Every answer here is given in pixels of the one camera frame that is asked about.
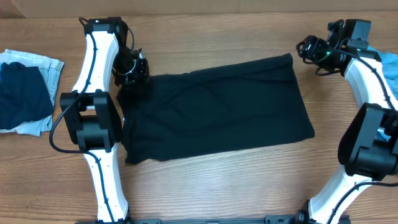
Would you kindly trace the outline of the black t-shirt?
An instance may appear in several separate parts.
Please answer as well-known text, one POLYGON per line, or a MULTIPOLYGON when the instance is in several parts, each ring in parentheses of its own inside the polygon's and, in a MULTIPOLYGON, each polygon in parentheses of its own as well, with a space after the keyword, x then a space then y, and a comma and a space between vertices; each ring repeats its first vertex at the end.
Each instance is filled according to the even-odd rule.
POLYGON ((126 163, 167 161, 314 137, 290 54, 157 75, 121 88, 126 163))

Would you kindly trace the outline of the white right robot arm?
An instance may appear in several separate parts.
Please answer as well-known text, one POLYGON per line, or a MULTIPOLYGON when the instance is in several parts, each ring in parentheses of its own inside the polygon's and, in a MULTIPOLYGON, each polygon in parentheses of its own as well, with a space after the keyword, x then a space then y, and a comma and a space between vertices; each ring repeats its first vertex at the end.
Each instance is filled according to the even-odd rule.
POLYGON ((338 170, 288 223, 348 223, 342 215, 368 187, 397 174, 397 99, 382 74, 380 55, 362 38, 323 40, 310 35, 298 55, 350 84, 359 111, 338 146, 338 170))

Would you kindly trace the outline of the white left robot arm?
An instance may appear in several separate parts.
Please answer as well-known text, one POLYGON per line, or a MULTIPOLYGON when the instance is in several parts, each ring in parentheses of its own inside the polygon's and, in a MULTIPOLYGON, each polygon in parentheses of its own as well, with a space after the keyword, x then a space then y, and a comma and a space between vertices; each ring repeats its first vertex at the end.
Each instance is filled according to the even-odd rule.
POLYGON ((121 17, 85 19, 80 23, 86 53, 80 76, 69 93, 60 95, 62 112, 72 143, 90 168, 98 203, 96 223, 130 223, 117 159, 122 121, 109 86, 142 92, 150 83, 148 61, 142 49, 127 46, 133 32, 121 17))

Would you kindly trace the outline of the folded light denim garment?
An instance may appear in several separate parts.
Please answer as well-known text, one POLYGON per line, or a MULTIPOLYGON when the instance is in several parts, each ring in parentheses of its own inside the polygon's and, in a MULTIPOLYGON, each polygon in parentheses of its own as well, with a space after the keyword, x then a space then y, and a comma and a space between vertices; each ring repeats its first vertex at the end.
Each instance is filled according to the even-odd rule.
MULTIPOLYGON (((64 62, 55 58, 43 55, 21 52, 17 50, 6 49, 1 53, 1 63, 19 62, 26 67, 38 67, 50 95, 50 101, 55 107, 55 99, 58 91, 61 72, 64 62)), ((42 132, 50 131, 53 125, 52 115, 39 121, 29 121, 22 123, 12 129, 2 129, 1 133, 28 134, 32 136, 40 136, 42 132)))

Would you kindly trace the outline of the blue denim jeans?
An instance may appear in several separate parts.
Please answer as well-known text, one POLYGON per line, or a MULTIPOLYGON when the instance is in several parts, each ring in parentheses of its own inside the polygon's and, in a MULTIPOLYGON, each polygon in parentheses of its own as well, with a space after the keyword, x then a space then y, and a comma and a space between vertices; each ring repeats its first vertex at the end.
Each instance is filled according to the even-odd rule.
POLYGON ((381 52, 373 47, 368 47, 368 49, 377 52, 381 58, 382 75, 385 83, 388 85, 386 90, 391 92, 389 94, 390 99, 394 105, 394 109, 397 110, 397 54, 381 52))

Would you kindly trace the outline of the folded navy garment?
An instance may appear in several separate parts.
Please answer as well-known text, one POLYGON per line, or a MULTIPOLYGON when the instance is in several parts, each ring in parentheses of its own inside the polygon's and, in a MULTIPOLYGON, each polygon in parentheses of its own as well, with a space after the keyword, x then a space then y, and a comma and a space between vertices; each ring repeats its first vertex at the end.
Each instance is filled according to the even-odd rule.
POLYGON ((39 121, 53 112, 53 104, 38 67, 19 62, 1 64, 1 129, 39 121))

